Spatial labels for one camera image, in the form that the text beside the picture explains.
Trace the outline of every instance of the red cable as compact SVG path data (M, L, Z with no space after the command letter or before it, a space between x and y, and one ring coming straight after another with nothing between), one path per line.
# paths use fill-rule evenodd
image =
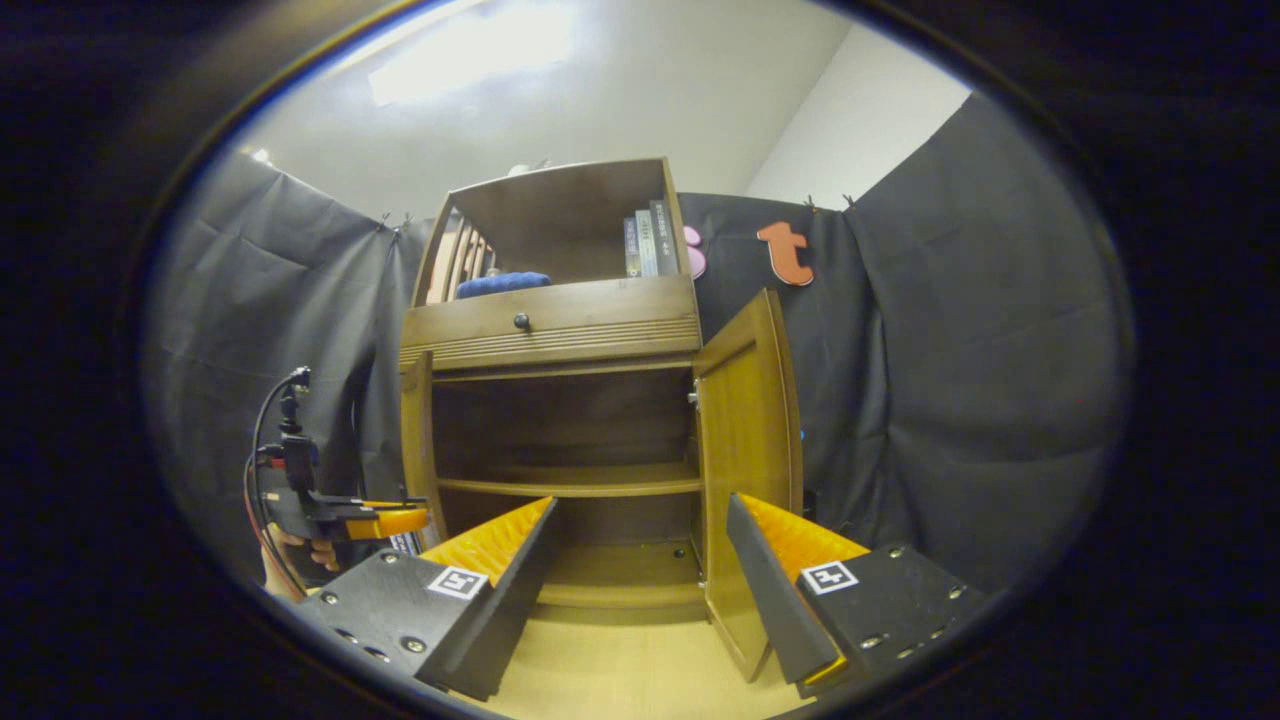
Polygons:
M271 548L266 547L266 543L270 541L268 539L266 533L257 527L257 518L253 516L253 506L248 501L248 484L244 486L244 511L248 512L248 521L253 525L253 534L257 536L257 542L261 543L262 550L266 551L266 559L271 561L271 566L275 568L276 574L279 574L279 577L284 580L292 580L293 575L285 571L284 568L280 568L280 564L275 561L275 553L271 552ZM297 601L306 598L306 593L301 596L297 593L298 591L293 587L292 582L287 582L285 584L289 585L289 594L293 596L293 600Z

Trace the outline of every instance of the cabinet shelf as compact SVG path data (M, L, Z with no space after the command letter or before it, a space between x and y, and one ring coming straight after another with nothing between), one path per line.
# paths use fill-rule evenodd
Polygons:
M595 466L499 466L497 479L442 478L442 488L527 497L639 497L701 492L703 480L685 462Z
M538 602L566 607L644 609L700 605L698 560L686 541L570 544L547 574Z

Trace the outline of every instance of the drawer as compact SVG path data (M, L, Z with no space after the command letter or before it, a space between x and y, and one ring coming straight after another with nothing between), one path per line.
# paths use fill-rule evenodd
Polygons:
M529 328L516 325L516 315ZM701 347L689 275L535 287L412 307L401 372L430 350L435 372L532 363L607 360Z

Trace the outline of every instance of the wooden floor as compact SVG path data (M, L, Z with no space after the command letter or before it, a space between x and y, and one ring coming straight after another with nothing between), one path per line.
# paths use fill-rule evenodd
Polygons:
M531 618L498 694L476 705L520 720L758 720L808 702L783 682L772 652L748 684L705 620L609 625Z

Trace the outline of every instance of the blue cushion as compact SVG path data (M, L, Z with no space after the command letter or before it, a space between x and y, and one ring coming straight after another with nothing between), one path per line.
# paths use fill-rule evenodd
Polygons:
M525 290L526 287L543 287L552 284L552 279L541 273L507 273L492 278L476 278L458 286L457 299L475 297L477 295L493 295L494 292L507 292L511 290Z

